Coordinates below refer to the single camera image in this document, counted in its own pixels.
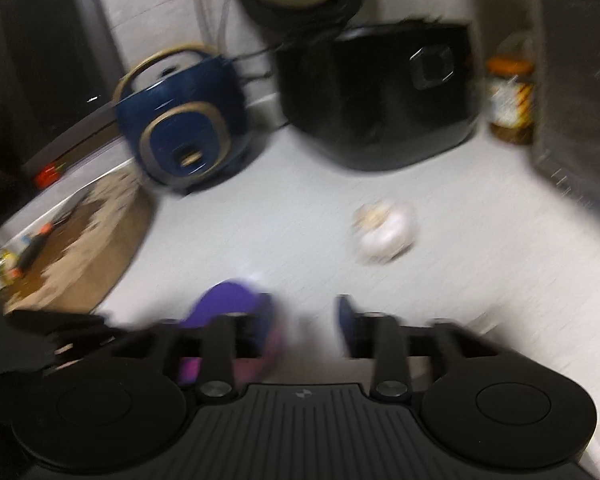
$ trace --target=white countertop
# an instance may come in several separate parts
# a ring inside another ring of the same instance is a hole
[[[412,202],[420,233],[400,259],[366,264],[352,215],[381,198]],[[286,127],[232,179],[162,195],[99,312],[120,324],[183,317],[232,278],[278,298],[290,341],[283,381],[365,379],[368,365],[344,361],[336,332],[334,297],[350,294],[410,324],[490,311],[515,349],[584,386],[600,419],[600,222],[539,176],[525,148],[484,128],[435,158],[366,174],[316,155]]]

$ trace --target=glass jar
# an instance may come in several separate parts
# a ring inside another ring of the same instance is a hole
[[[512,56],[487,62],[491,131],[501,140],[531,144],[534,127],[534,64]]]

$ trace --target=white garlic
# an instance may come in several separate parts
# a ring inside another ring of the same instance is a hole
[[[415,208],[391,202],[364,205],[356,211],[354,230],[360,252],[370,260],[386,263],[413,244]]]

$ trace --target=jar label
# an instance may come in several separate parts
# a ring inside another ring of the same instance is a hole
[[[534,86],[504,80],[489,81],[491,122],[503,128],[533,124]]]

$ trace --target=knife handle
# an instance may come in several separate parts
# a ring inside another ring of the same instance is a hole
[[[46,239],[49,238],[53,228],[54,226],[51,223],[44,224],[40,232],[31,239],[29,245],[22,251],[22,254],[18,258],[18,263],[11,269],[10,274],[13,279],[21,278],[29,270],[33,262],[36,261],[36,258],[40,256],[46,244]]]

